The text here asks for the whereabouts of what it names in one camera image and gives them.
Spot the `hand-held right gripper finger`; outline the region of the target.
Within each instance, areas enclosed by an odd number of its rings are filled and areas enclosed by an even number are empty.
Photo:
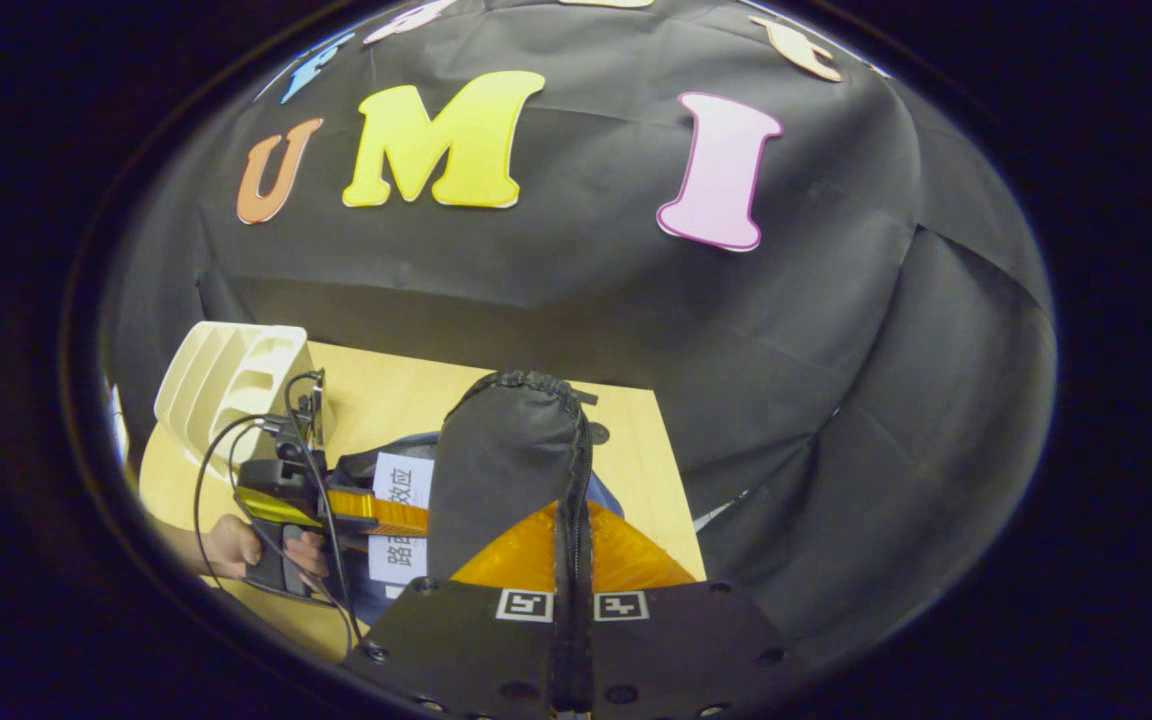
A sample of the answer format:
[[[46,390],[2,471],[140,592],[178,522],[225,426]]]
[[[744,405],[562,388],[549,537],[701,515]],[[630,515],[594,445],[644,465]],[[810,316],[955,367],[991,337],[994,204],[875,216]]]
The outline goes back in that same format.
[[[573,615],[566,541],[548,503],[452,574],[411,579],[343,669],[414,717],[556,717]]]
[[[582,670],[594,719],[768,717],[803,664],[753,596],[703,579],[616,511],[589,503]]]

